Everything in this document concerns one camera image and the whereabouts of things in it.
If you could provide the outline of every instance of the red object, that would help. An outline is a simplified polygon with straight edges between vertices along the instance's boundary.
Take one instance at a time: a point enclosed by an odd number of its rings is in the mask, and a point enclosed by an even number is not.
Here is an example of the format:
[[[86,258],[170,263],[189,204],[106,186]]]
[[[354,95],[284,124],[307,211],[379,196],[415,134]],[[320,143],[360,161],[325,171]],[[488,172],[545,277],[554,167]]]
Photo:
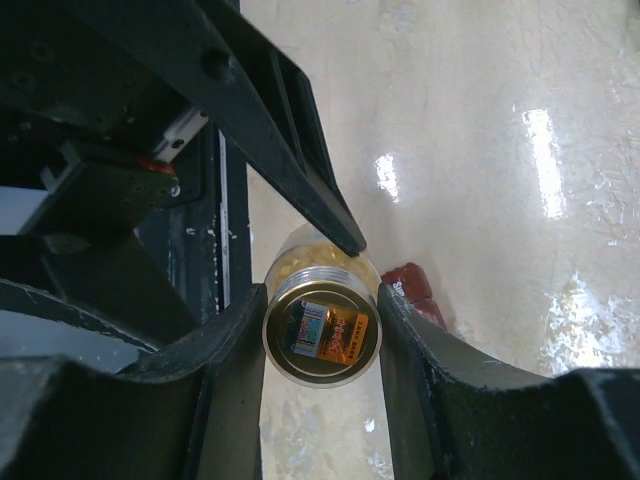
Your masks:
[[[422,268],[412,262],[385,273],[382,281],[411,303],[433,297],[427,276]]]
[[[438,307],[436,302],[429,298],[424,298],[414,302],[413,306],[416,307],[416,310],[422,313],[422,316],[431,323],[434,323],[445,330],[447,329],[447,326],[444,323],[444,318],[442,318],[442,313],[440,313],[440,307]]]
[[[169,175],[175,175],[176,171],[170,164],[160,162],[150,162],[144,157],[138,157],[138,163],[142,168],[151,170],[152,172],[167,173]]]

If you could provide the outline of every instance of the gold metal lid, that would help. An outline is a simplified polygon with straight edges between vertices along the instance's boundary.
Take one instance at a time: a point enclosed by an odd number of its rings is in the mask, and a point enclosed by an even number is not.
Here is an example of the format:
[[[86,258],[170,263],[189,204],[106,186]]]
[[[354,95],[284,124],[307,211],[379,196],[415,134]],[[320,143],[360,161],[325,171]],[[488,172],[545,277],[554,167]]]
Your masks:
[[[285,347],[291,310],[300,301],[368,318],[355,363],[336,363]],[[278,288],[265,314],[262,338],[267,355],[284,376],[302,385],[325,388],[355,380],[371,366],[380,350],[382,329],[375,297],[356,275],[338,267],[316,266],[295,272]]]

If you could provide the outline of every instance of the orange label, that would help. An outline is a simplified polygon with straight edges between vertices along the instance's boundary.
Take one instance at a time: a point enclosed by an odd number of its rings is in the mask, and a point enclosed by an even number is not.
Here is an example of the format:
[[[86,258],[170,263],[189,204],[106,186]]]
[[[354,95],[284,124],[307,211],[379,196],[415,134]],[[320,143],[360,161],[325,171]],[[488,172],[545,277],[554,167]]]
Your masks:
[[[353,365],[360,356],[369,317],[307,301],[294,303],[283,346],[294,353]]]
[[[369,318],[362,313],[337,308],[330,308],[329,312],[336,318],[334,322],[328,321],[325,325],[329,338],[325,339],[323,332],[316,357],[330,362],[353,365],[360,355]]]

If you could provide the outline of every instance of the red package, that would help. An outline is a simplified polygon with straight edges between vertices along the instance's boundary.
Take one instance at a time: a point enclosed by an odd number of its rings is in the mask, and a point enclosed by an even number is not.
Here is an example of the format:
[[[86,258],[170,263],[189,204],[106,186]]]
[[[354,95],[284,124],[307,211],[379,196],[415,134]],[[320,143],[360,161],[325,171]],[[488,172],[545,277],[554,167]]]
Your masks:
[[[433,297],[427,276],[422,268],[412,262],[385,273],[382,281],[411,303]]]
[[[444,330],[447,329],[447,326],[444,323],[444,318],[442,318],[442,313],[440,313],[440,307],[438,307],[436,302],[429,298],[424,298],[414,302],[413,306],[416,307],[416,310],[422,313],[422,316],[431,323],[438,325]]]

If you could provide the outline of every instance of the floor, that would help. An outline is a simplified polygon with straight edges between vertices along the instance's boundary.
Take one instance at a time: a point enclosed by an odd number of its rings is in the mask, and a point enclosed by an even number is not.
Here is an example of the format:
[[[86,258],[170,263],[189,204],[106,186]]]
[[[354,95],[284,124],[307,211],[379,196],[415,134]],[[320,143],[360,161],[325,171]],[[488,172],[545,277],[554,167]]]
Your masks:
[[[242,0],[311,78],[376,267],[425,269],[451,332],[548,376],[640,365],[637,0]],[[254,278],[303,222],[250,172]],[[268,365],[265,478],[392,478],[379,367]]]

